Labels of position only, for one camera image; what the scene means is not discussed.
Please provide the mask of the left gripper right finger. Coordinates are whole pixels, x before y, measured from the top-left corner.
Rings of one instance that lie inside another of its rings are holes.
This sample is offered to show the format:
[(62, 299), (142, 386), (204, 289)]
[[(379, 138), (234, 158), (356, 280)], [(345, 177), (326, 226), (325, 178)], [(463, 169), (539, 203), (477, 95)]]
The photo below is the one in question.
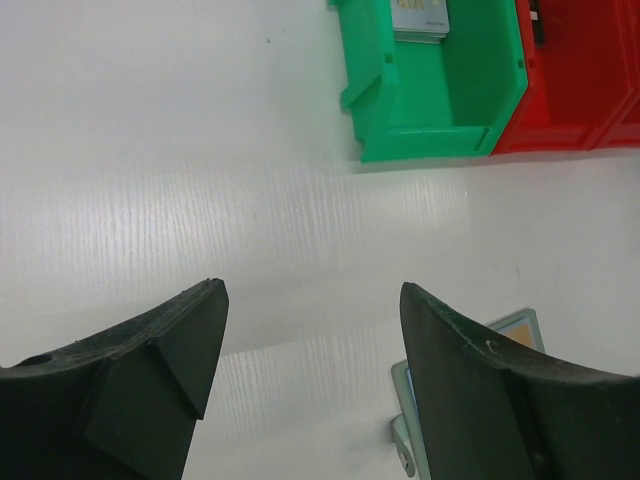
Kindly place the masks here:
[(434, 479), (635, 479), (639, 381), (524, 346), (417, 284), (400, 322)]

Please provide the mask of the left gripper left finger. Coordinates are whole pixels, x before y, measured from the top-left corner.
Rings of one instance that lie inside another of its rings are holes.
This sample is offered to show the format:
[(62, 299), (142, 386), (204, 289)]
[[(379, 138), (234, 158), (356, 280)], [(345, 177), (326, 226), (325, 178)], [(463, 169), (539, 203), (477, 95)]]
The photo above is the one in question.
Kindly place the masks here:
[(207, 279), (1, 372), (5, 479), (179, 479), (204, 417), (229, 298)]

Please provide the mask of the green card holder wallet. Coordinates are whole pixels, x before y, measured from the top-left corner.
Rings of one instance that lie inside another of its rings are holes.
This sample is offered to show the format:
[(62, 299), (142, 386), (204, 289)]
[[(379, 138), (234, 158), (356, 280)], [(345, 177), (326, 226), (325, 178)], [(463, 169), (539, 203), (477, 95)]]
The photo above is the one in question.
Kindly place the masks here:
[[(544, 353), (545, 347), (537, 315), (531, 308), (525, 308), (495, 320), (487, 324), (487, 327), (500, 333), (502, 328), (517, 322), (526, 322), (530, 325), (536, 343), (534, 350)], [(401, 409), (401, 413), (390, 423), (398, 458), (410, 479), (428, 480), (431, 474), (408, 361), (403, 360), (394, 364), (391, 367), (391, 377)]]

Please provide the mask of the silver grey card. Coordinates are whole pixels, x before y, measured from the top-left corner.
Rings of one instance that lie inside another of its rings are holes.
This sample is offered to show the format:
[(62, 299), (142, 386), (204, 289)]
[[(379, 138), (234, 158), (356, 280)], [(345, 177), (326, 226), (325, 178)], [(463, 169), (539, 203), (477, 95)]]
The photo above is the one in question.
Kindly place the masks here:
[(450, 32), (445, 0), (393, 0), (390, 4), (397, 41), (438, 44)]

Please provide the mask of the black card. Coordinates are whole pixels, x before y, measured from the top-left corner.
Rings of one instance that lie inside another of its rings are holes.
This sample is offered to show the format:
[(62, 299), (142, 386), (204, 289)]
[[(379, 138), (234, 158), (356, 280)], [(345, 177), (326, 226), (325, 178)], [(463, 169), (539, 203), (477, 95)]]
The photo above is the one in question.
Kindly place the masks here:
[(540, 11), (539, 0), (528, 0), (529, 16), (533, 31), (534, 43), (537, 48), (541, 48), (546, 43), (544, 23)]

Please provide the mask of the right red plastic bin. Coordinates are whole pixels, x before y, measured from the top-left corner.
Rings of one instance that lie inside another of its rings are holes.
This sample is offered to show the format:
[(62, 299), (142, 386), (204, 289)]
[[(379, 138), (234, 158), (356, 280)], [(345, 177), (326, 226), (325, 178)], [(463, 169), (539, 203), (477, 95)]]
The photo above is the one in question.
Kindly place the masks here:
[(613, 117), (596, 141), (595, 149), (639, 146), (639, 94), (634, 94)]

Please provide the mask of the red plastic bin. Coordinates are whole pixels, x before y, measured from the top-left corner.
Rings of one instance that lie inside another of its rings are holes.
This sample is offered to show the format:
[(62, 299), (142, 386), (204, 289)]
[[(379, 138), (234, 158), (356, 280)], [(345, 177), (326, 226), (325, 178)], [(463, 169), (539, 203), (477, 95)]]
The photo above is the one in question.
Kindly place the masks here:
[(639, 94), (634, 94), (613, 117), (596, 141), (595, 149), (639, 146)]
[(540, 1), (546, 43), (534, 43), (528, 1), (516, 4), (528, 86), (493, 152), (588, 151), (639, 94), (636, 1)]

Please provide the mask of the green plastic bin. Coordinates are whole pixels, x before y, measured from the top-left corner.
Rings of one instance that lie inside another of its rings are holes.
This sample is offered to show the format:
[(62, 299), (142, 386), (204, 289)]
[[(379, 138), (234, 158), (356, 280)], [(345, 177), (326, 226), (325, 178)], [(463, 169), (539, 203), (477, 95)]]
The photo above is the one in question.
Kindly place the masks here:
[(517, 2), (446, 1), (438, 44), (397, 41), (390, 2), (329, 4), (361, 162), (489, 155), (528, 86)]

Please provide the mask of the middle red plastic bin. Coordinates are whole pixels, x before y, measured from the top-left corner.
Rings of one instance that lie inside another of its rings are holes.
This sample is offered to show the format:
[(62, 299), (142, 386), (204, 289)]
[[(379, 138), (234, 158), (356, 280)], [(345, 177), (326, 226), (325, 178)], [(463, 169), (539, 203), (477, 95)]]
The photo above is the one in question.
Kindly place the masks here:
[(528, 1), (516, 4), (528, 86), (493, 152), (588, 151), (639, 94), (636, 1), (540, 1), (546, 43), (534, 43)]

